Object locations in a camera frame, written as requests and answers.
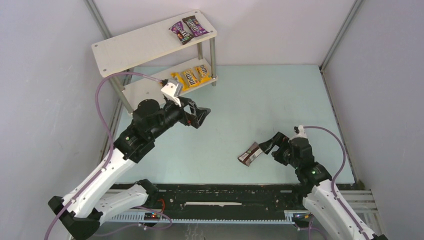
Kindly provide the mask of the yellow candy bag barcode up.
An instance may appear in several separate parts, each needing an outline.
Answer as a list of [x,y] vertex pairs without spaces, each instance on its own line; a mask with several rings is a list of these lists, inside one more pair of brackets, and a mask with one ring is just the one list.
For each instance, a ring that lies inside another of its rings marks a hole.
[[182,84],[182,91],[186,92],[189,90],[189,86],[186,81],[183,79],[182,75],[179,72],[171,72],[171,77],[177,79]]

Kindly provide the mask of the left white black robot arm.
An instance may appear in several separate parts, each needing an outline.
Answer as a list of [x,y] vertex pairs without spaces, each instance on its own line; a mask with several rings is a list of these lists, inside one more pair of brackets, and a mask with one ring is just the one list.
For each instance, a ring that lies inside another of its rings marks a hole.
[[50,199],[48,206],[75,240],[87,240],[104,222],[120,213],[156,203],[158,189],[147,179],[111,197],[104,195],[155,147],[160,135],[176,123],[198,129],[211,112],[190,98],[178,100],[180,104],[166,100],[164,106],[154,99],[141,101],[130,125],[95,170],[72,192]]

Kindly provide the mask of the yellow M&M bag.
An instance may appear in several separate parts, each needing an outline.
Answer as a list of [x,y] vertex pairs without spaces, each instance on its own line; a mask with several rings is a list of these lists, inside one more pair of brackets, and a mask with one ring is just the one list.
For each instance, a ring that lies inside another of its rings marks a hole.
[[199,82],[201,84],[206,83],[212,79],[209,70],[204,64],[195,66],[194,69],[199,76]]
[[189,88],[194,88],[200,85],[200,81],[195,76],[194,71],[191,68],[184,70],[182,75],[184,76],[185,82]]

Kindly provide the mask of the brown M&M bag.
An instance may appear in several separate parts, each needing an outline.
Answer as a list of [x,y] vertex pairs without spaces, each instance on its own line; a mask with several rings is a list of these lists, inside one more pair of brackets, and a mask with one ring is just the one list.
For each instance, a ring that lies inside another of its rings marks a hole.
[[249,167],[251,163],[263,153],[257,142],[254,142],[243,154],[241,154],[237,159],[243,165]]

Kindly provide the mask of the purple M&M bag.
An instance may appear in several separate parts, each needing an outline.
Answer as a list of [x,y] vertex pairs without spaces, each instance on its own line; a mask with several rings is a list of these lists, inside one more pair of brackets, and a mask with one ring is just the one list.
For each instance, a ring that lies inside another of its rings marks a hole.
[[182,21],[178,21],[175,24],[173,24],[170,28],[170,31],[172,31],[174,34],[176,34],[177,38],[181,42],[182,45],[186,45],[188,42],[190,42],[194,35],[185,31]]
[[199,23],[195,15],[185,17],[182,21],[188,26],[194,37],[200,37],[210,33]]

